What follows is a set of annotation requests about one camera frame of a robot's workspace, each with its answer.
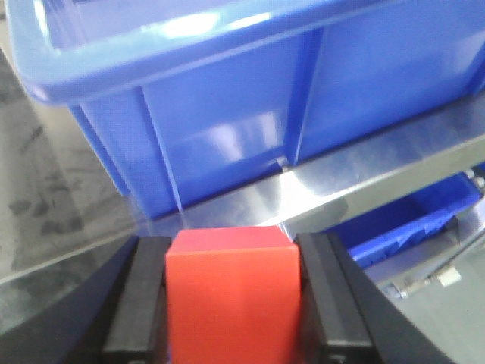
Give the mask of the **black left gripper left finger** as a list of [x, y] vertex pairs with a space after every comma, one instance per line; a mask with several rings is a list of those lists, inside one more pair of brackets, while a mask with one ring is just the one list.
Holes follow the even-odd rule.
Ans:
[[166, 363], [168, 237], [128, 236], [1, 285], [3, 363]]

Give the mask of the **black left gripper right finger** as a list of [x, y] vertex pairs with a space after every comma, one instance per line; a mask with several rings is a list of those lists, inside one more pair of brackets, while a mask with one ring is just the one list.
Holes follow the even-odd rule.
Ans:
[[352, 259], [335, 234], [300, 233], [305, 363], [451, 363]]

